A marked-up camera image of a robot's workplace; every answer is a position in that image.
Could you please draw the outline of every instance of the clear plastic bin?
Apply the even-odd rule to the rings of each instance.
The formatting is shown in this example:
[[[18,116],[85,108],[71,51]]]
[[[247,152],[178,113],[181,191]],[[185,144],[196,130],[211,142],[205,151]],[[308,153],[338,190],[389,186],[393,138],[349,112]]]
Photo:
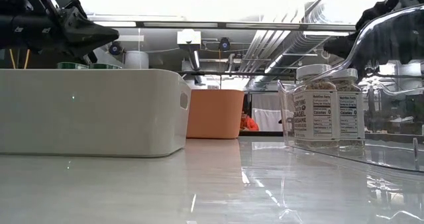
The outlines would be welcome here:
[[[424,5],[409,7],[369,22],[348,58],[295,86],[278,83],[286,145],[343,158],[424,172]],[[295,143],[293,95],[347,68],[358,70],[362,90],[364,149],[343,151],[300,147]]]

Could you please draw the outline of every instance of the orange bin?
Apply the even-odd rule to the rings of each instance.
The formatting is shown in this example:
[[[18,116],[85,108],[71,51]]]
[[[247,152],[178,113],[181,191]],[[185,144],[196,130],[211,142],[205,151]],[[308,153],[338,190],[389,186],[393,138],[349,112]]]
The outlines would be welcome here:
[[[230,89],[191,91],[187,138],[235,139],[240,131],[244,92]]]

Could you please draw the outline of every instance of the ceiling light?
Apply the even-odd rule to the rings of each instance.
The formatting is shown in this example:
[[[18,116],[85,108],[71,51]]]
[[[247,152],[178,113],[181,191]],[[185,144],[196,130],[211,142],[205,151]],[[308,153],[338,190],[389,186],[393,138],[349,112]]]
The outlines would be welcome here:
[[[331,31],[304,31],[303,35],[315,35],[315,36],[348,36],[348,32],[331,32]]]
[[[227,28],[239,28],[239,29],[275,29],[275,30],[298,30],[298,24],[287,24],[287,23],[227,23]]]
[[[196,66],[197,66],[198,68],[200,68],[199,52],[198,52],[197,50],[196,50],[196,51],[194,51],[194,58],[195,58]]]
[[[105,27],[135,27],[136,24],[133,21],[95,21],[95,24]]]
[[[148,21],[184,21],[183,17],[180,16],[146,16],[146,15],[88,15],[91,21],[134,21],[134,22],[148,22]]]
[[[218,23],[145,22],[144,26],[152,28],[217,28]]]

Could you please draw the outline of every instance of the air duct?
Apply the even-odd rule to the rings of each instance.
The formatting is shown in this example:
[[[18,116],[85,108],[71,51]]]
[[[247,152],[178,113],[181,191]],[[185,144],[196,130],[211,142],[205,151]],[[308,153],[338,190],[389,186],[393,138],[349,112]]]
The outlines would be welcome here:
[[[324,4],[317,0],[312,7],[307,10],[304,18],[305,23],[328,23],[323,16]],[[303,56],[286,56],[284,54],[308,54],[314,48],[325,42],[329,36],[304,35],[303,32],[291,31],[276,49],[277,53],[274,59],[267,65],[266,73],[283,73],[286,66],[293,66],[301,60]],[[257,76],[250,80],[249,85],[254,89],[263,89],[266,84],[272,81],[272,76]]]

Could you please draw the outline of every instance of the robotic arm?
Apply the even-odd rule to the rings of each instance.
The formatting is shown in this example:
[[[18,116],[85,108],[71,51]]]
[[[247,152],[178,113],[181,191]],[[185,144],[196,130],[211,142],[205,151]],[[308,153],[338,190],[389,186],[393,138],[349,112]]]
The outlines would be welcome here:
[[[87,63],[118,31],[87,19],[78,0],[0,0],[0,49],[55,49]]]

